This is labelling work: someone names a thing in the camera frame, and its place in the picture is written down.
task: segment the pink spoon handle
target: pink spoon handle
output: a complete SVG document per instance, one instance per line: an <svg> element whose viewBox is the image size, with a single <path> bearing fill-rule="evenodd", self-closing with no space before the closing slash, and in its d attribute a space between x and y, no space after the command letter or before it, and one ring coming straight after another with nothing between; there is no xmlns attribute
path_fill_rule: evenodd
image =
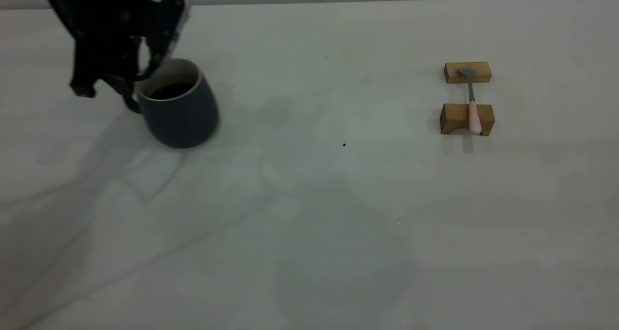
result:
<svg viewBox="0 0 619 330"><path fill-rule="evenodd" d="M477 104L473 100L469 101L469 130L473 135L479 135L482 132L482 123L479 122Z"/></svg>

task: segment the mug rim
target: mug rim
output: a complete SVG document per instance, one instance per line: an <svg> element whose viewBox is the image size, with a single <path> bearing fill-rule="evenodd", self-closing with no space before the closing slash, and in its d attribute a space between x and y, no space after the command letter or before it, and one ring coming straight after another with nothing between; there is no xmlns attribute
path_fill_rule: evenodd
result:
<svg viewBox="0 0 619 330"><path fill-rule="evenodd" d="M183 98L184 96L192 93L199 85L200 82L202 81L202 72L200 71L200 69L197 67L197 65L195 65L195 63L189 59L183 59L183 58L175 58L175 59L169 59L166 63L169 63L170 61L184 61L185 63L188 63L192 66L192 68L195 70L195 72L197 72L196 79L194 82L194 85L187 90L187 92L184 92L183 94L179 95L179 96L175 96L174 98L170 98L170 99L152 99L151 97L146 96L146 94L144 94L142 89L137 89L137 94L139 94L139 96L141 96L142 98L149 100L149 101L157 101L157 102L164 102L164 101L172 101L172 100L176 100L176 99L180 99Z"/></svg>

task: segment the dark gray mug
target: dark gray mug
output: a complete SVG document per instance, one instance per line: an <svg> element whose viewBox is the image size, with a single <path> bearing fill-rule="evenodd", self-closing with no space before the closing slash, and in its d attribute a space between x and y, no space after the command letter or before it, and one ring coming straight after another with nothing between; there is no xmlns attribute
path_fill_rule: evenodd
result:
<svg viewBox="0 0 619 330"><path fill-rule="evenodd" d="M170 59L135 86L140 112L150 132L175 149L195 147L217 129L215 97L194 63Z"/></svg>

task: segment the wooden block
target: wooden block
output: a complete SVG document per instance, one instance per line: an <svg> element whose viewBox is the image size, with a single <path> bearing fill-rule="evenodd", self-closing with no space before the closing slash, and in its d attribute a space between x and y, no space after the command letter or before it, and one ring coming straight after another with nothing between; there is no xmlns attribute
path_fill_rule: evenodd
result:
<svg viewBox="0 0 619 330"><path fill-rule="evenodd" d="M476 61L473 63L446 63L445 64L445 79L447 83L468 83L469 80L463 74L458 72L460 68L474 68L477 70L477 75L473 78L473 82L490 82L492 71L488 65L488 61Z"/></svg>
<svg viewBox="0 0 619 330"><path fill-rule="evenodd" d="M492 105L477 105L479 121L482 123L482 135L488 136L495 125ZM450 134L456 128L469 128L468 104L444 104L441 112L441 134Z"/></svg>

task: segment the coffee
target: coffee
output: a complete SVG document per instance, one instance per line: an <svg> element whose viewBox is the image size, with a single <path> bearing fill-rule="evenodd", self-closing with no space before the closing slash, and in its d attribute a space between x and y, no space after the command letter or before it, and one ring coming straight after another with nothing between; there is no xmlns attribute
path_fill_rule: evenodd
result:
<svg viewBox="0 0 619 330"><path fill-rule="evenodd" d="M173 99L185 94L192 89L192 87L193 85L190 83L174 83L172 85L159 88L149 98L153 100Z"/></svg>

